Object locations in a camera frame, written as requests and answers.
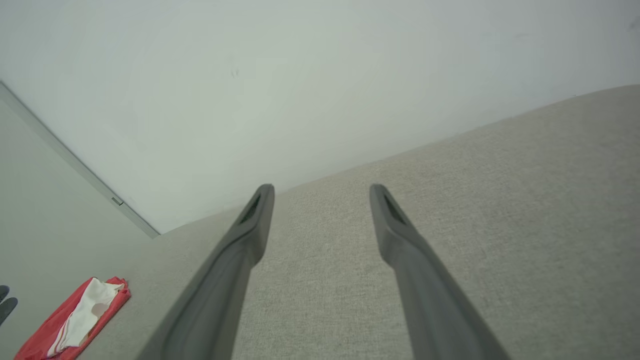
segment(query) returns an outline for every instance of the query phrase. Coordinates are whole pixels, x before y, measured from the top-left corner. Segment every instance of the white wall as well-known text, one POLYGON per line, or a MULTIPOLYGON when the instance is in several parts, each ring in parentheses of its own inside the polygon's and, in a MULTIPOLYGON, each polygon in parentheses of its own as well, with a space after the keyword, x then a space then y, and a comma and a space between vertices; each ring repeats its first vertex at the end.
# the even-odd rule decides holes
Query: white wall
POLYGON ((59 157, 0 97, 0 284, 18 306, 0 326, 13 359, 92 276, 128 277, 152 240, 59 157))
POLYGON ((11 1, 0 78, 161 232, 640 83, 637 0, 11 1))

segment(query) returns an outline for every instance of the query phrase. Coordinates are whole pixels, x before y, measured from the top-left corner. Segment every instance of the gray fabric surface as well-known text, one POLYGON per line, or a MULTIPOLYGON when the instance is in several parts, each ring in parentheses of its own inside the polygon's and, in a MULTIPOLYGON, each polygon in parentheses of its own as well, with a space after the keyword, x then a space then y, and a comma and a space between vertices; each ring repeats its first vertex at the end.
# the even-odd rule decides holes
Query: gray fabric surface
MULTIPOLYGON (((394 274, 376 248, 371 183, 388 187, 513 359, 640 358, 640 86, 277 195, 235 358, 411 358, 394 274)), ((124 272, 132 299, 83 358, 134 358, 237 212, 140 254, 124 272)))

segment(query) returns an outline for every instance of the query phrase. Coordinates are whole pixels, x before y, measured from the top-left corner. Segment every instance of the towel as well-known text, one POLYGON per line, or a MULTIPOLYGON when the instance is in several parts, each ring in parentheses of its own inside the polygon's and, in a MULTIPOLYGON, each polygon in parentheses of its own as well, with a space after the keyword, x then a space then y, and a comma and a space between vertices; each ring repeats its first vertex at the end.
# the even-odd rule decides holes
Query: towel
POLYGON ((15 360, 75 359, 129 297, 124 279, 92 277, 25 342, 15 360))

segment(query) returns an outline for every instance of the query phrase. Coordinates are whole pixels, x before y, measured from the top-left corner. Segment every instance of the white cloth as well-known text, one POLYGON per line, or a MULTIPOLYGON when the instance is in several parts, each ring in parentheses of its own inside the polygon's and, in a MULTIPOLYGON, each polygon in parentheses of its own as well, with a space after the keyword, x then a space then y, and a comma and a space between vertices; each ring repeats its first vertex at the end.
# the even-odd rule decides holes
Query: white cloth
POLYGON ((58 337, 47 356, 53 356, 67 347, 80 346, 123 287, 124 284, 107 284, 96 278, 91 279, 80 302, 58 331, 58 337))

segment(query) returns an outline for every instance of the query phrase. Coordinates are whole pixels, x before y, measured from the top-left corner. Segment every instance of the folded cloth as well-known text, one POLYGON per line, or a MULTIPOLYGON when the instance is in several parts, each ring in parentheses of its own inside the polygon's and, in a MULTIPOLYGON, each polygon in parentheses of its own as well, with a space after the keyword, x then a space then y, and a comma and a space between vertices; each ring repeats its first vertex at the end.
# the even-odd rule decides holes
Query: folded cloth
POLYGON ((15 360, 75 359, 130 297, 124 279, 92 277, 25 342, 15 360))

